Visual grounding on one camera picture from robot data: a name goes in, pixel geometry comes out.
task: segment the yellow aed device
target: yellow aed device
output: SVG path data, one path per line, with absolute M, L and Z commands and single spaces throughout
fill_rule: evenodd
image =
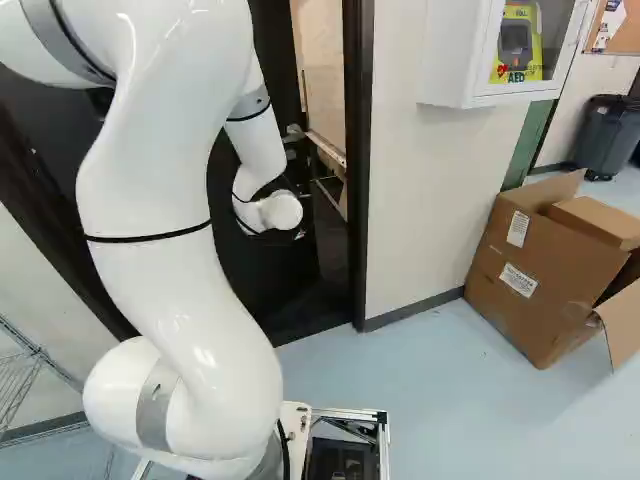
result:
M 489 83 L 512 84 L 543 79 L 541 17 L 537 2 L 507 2 Z

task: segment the bulletin board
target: bulletin board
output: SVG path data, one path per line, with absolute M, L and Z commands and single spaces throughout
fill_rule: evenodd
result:
M 640 56 L 640 0 L 600 0 L 584 52 Z

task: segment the green wall trim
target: green wall trim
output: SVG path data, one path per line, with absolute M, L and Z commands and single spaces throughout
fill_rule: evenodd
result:
M 531 102 L 524 119 L 520 138 L 513 151 L 509 169 L 502 184 L 502 191 L 522 186 L 535 161 L 555 100 Z

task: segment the glass door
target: glass door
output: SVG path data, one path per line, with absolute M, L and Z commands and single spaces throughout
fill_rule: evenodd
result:
M 494 0 L 478 95 L 562 87 L 588 0 Z

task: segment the white wall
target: white wall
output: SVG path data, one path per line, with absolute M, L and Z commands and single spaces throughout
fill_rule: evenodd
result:
M 62 367 L 84 380 L 116 339 L 0 204 L 0 311 Z M 17 348 L 0 333 L 0 355 Z M 18 412 L 29 424 L 81 410 L 80 395 L 45 372 Z
M 576 55 L 536 167 L 565 161 L 585 103 L 600 93 L 628 94 L 638 67 L 640 57 Z
M 426 2 L 375 9 L 367 318 L 463 285 L 528 109 L 416 104 Z

